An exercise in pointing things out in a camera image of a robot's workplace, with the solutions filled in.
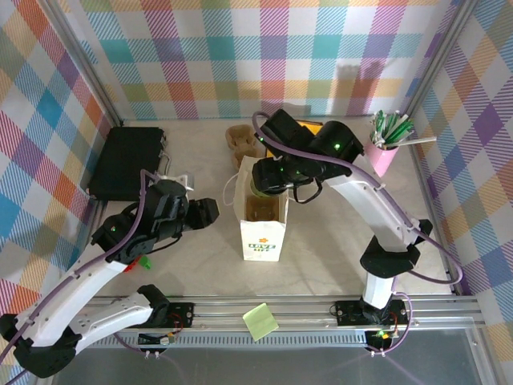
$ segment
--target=yellow sticky note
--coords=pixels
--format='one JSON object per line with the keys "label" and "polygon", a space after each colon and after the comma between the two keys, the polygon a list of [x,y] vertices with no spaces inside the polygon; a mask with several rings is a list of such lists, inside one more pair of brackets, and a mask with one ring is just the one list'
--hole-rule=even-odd
{"label": "yellow sticky note", "polygon": [[267,303],[262,303],[242,316],[249,333],[255,341],[265,337],[278,328],[278,322],[274,319]]}

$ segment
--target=pen holder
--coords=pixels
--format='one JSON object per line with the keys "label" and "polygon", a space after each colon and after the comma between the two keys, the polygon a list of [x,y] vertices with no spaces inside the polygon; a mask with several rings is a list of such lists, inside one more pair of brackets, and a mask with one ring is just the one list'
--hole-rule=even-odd
{"label": "pen holder", "polygon": [[366,145],[363,148],[363,152],[369,162],[372,164],[374,171],[381,178],[385,175],[386,170],[392,163],[392,159],[395,154],[398,152],[399,147],[391,148],[390,150],[384,150],[382,148],[376,147],[372,140],[368,140]]}

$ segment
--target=white paper bag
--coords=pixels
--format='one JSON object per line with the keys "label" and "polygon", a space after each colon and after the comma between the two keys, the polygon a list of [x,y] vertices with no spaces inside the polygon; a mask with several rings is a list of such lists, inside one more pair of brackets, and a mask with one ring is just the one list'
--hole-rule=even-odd
{"label": "white paper bag", "polygon": [[233,208],[240,222],[242,252],[245,261],[279,261],[287,225],[289,192],[279,196],[279,221],[247,221],[246,200],[251,197],[252,168],[258,158],[245,156],[235,184]]}

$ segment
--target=plaid wall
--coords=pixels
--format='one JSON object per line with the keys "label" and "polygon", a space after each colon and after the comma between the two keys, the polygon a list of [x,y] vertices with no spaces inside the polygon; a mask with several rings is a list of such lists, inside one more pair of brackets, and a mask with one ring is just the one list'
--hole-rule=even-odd
{"label": "plaid wall", "polygon": [[440,227],[513,383],[513,2],[482,0],[422,110],[418,146]]}
{"label": "plaid wall", "polygon": [[[36,0],[2,0],[0,27],[4,314],[47,292],[83,246],[92,204],[80,185],[110,126]],[[14,364],[11,354],[0,383],[19,373]]]}
{"label": "plaid wall", "polygon": [[153,120],[399,109],[457,1],[60,3],[122,117]]}

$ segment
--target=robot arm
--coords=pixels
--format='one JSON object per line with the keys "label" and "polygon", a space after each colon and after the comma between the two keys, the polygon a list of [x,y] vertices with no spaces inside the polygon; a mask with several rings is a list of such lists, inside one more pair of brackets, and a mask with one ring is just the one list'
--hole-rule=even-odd
{"label": "robot arm", "polygon": [[[344,160],[375,175],[364,157],[362,144],[340,122],[324,124],[314,135],[285,111],[278,110],[267,119],[261,131],[288,148]],[[400,213],[383,200],[378,188],[347,167],[291,155],[274,148],[264,138],[261,138],[261,142],[274,157],[259,160],[253,167],[252,187],[255,194],[272,196],[292,188],[296,197],[297,187],[315,181],[319,186],[318,195],[321,183],[325,181],[349,201],[374,231],[374,237],[361,259],[362,267],[367,271],[362,309],[371,321],[379,323],[383,314],[387,314],[386,307],[390,303],[394,277],[412,270],[420,257],[415,246],[422,239],[411,230],[420,229],[429,234],[431,223],[410,218],[412,227],[406,227]]]}
{"label": "robot arm", "polygon": [[[20,314],[0,317],[4,339],[11,341],[22,332],[14,342],[14,357],[28,371],[49,377],[85,347],[109,334],[142,323],[159,325],[164,320],[169,302],[153,285],[142,286],[137,293],[95,314],[77,315],[113,277],[139,255],[152,251],[156,242],[207,227],[219,216],[213,199],[188,201],[186,188],[173,180],[151,185],[142,212],[135,215],[131,211],[136,206],[105,220],[91,244],[57,283],[57,290]],[[43,302],[45,306],[34,316]]]}

